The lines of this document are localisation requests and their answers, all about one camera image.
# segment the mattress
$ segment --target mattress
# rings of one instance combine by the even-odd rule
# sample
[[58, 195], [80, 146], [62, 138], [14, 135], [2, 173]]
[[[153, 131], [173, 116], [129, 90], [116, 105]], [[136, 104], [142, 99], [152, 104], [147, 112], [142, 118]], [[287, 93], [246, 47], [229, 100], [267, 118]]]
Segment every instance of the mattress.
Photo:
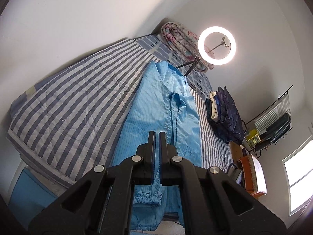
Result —
[[[110, 165], [146, 66], [152, 60], [181, 64], [155, 36], [141, 40], [158, 46], [153, 51], [140, 40], [121, 41], [39, 82], [12, 103], [7, 138], [27, 165], [67, 188], [94, 165]], [[203, 73], [195, 73], [187, 81], [200, 96], [211, 85]], [[195, 80], [198, 74], [201, 80]], [[203, 166], [226, 170], [232, 162], [229, 145], [206, 121], [206, 95], [198, 100]]]

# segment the metal screw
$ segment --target metal screw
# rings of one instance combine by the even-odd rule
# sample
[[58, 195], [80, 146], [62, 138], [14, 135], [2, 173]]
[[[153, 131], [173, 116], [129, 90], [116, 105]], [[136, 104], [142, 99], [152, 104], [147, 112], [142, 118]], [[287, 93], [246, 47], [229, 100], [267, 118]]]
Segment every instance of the metal screw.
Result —
[[210, 167], [209, 170], [210, 170], [210, 172], [213, 173], [213, 174], [219, 173], [219, 167], [216, 167], [216, 166]]
[[142, 157], [140, 155], [134, 155], [131, 159], [133, 162], [140, 162]]
[[95, 172], [102, 172], [104, 171], [104, 167], [102, 165], [97, 165], [94, 167]]
[[179, 155], [175, 155], [175, 156], [172, 157], [172, 160], [173, 160], [174, 162], [177, 162], [177, 163], [181, 162], [182, 159], [183, 159], [183, 158], [182, 158], [181, 156], [179, 156]]

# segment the window frame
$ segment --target window frame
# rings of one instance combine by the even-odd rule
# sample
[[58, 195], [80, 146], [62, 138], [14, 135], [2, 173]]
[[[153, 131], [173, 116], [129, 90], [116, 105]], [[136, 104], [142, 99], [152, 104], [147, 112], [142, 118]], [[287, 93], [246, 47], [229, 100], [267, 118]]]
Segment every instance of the window frame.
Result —
[[[286, 180], [287, 180], [287, 184], [288, 184], [288, 197], [289, 197], [289, 216], [293, 215], [294, 213], [298, 212], [300, 209], [302, 209], [303, 207], [305, 207], [310, 198], [308, 200], [306, 200], [303, 204], [301, 204], [299, 207], [297, 207], [296, 209], [294, 209], [293, 211], [291, 211], [291, 194], [290, 194], [290, 184], [289, 184], [289, 178], [288, 178], [288, 174], [287, 174], [287, 170], [286, 170], [286, 166], [285, 166], [285, 162], [290, 160], [292, 157], [294, 157], [297, 153], [299, 153], [309, 142], [311, 142], [313, 140], [313, 135], [310, 136], [300, 147], [298, 147], [293, 153], [291, 153], [290, 155], [288, 155], [285, 159], [282, 160], [283, 166], [284, 166], [284, 172], [285, 172], [285, 176], [286, 176]], [[295, 182], [293, 185], [297, 184], [299, 181], [301, 181], [305, 176], [307, 176], [308, 173], [306, 175], [304, 175], [301, 179], [299, 179], [297, 182]]]

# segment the blue panel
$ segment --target blue panel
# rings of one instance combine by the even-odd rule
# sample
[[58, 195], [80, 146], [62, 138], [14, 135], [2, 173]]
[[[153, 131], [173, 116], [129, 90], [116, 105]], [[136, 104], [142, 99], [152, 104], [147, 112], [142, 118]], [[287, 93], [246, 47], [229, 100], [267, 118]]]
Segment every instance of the blue panel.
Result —
[[30, 221], [57, 198], [24, 168], [14, 187], [9, 209], [27, 229]]

